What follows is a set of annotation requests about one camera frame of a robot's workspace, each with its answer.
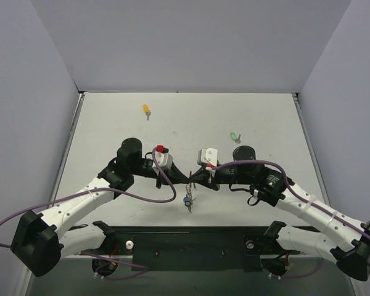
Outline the dark blue tagged key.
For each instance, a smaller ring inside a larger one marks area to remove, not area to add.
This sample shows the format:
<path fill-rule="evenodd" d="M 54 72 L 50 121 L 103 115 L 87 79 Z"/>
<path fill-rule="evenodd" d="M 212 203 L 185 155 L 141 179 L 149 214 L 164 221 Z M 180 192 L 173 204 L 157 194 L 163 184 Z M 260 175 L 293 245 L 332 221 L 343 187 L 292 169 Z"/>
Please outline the dark blue tagged key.
<path fill-rule="evenodd" d="M 192 205 L 195 201 L 195 199 L 193 199 L 192 197 L 187 197 L 188 199 L 188 205 L 186 206 L 188 211 L 191 213 L 192 212 Z"/>

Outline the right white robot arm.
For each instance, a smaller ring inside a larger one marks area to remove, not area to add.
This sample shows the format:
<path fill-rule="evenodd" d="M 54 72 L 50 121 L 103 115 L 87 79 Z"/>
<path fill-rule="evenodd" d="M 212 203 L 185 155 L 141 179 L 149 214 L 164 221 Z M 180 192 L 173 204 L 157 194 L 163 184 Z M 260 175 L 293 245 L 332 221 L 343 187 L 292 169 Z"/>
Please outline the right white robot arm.
<path fill-rule="evenodd" d="M 255 159 L 250 146 L 240 146 L 232 153 L 233 161 L 220 164 L 218 151 L 201 149 L 200 169 L 191 182 L 217 191 L 220 185 L 248 185 L 257 202 L 290 213 L 316 229 L 297 229 L 273 222 L 263 236 L 270 252 L 294 250 L 329 260 L 347 276 L 367 281 L 370 275 L 370 221 L 363 222 L 343 214 L 293 182 L 276 163 Z"/>

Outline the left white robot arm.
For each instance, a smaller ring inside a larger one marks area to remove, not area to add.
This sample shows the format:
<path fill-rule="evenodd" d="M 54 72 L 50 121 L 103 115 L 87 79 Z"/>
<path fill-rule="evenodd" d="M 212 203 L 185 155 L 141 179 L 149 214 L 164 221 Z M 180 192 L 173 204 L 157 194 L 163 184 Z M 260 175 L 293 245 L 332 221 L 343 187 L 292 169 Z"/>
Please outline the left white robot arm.
<path fill-rule="evenodd" d="M 50 272 L 68 255 L 88 250 L 102 254 L 118 251 L 120 239 L 106 223 L 75 226 L 101 205 L 124 194 L 134 184 L 135 176 L 155 179 L 157 187 L 189 181 L 166 147 L 157 146 L 152 158 L 146 158 L 140 140 L 125 139 L 116 157 L 74 198 L 67 197 L 40 213 L 26 211 L 18 222 L 11 251 L 36 277 Z"/>

